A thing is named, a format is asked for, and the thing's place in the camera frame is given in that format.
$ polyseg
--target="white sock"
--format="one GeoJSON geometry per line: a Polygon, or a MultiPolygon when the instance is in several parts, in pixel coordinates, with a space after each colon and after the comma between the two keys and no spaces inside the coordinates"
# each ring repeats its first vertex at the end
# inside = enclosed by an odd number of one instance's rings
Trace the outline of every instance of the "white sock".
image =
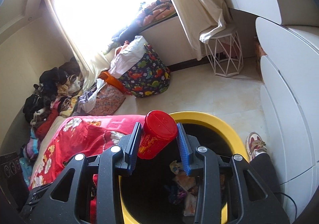
{"type": "Polygon", "coordinates": [[[256,150],[255,157],[258,156],[259,154],[262,154],[262,153],[267,153],[267,152],[264,151],[263,149],[256,150]]]}

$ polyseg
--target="white cabinet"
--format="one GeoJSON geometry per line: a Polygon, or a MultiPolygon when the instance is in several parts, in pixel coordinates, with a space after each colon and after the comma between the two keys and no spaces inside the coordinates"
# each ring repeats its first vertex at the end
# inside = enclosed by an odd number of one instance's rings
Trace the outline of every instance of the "white cabinet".
{"type": "Polygon", "coordinates": [[[278,120],[278,115],[265,85],[260,88],[260,98],[268,126],[268,137],[265,137],[269,156],[274,164],[280,184],[287,181],[286,152],[278,120]]]}
{"type": "MultiPolygon", "coordinates": [[[[315,167],[313,167],[302,175],[280,186],[282,191],[294,199],[297,205],[297,216],[305,209],[318,187],[314,181],[315,170],[315,167]]],[[[286,197],[283,197],[283,201],[283,206],[292,223],[295,220],[295,206],[293,202],[286,197]]]]}
{"type": "Polygon", "coordinates": [[[225,0],[242,10],[281,25],[319,26],[319,8],[313,0],[225,0]]]}
{"type": "MultiPolygon", "coordinates": [[[[283,151],[273,153],[273,158],[282,157],[278,153],[284,153],[286,158],[286,176],[281,183],[285,183],[301,175],[315,165],[313,146],[310,145],[306,123],[293,94],[286,82],[279,74],[268,56],[262,56],[261,72],[263,80],[271,97],[277,113],[283,151]]],[[[268,129],[273,126],[267,122],[268,129]]],[[[280,137],[269,136],[272,143],[280,143],[280,137]]]]}
{"type": "Polygon", "coordinates": [[[279,69],[302,108],[317,162],[319,161],[319,28],[284,27],[264,18],[257,18],[256,31],[261,46],[279,69]]]}

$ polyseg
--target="red plastic container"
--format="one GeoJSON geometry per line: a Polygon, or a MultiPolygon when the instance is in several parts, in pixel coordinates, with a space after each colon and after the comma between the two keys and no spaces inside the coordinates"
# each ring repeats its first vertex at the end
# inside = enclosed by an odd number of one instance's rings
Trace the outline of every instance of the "red plastic container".
{"type": "Polygon", "coordinates": [[[138,157],[154,158],[178,133],[176,122],[162,111],[149,112],[144,121],[143,134],[138,149],[138,157]]]}

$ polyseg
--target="red lid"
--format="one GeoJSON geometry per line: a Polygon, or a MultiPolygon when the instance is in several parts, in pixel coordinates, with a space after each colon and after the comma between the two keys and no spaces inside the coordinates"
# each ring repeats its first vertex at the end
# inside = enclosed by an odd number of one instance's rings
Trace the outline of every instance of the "red lid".
{"type": "Polygon", "coordinates": [[[176,122],[169,114],[154,110],[150,111],[145,117],[145,124],[150,134],[163,139],[172,140],[177,136],[176,122]]]}

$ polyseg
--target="white stool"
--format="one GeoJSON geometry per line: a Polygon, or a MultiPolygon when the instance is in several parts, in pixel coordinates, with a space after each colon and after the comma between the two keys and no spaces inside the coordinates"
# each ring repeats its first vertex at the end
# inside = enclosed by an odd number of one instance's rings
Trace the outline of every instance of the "white stool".
{"type": "MultiPolygon", "coordinates": [[[[211,28],[206,29],[200,34],[207,34],[209,31],[211,31],[211,28]]],[[[210,40],[211,39],[215,40],[214,51],[211,49],[209,43],[204,45],[206,55],[213,67],[214,74],[223,77],[239,74],[244,66],[244,62],[236,26],[227,24],[225,30],[211,36],[210,40]],[[221,53],[224,53],[226,58],[221,59],[221,53]]]]}

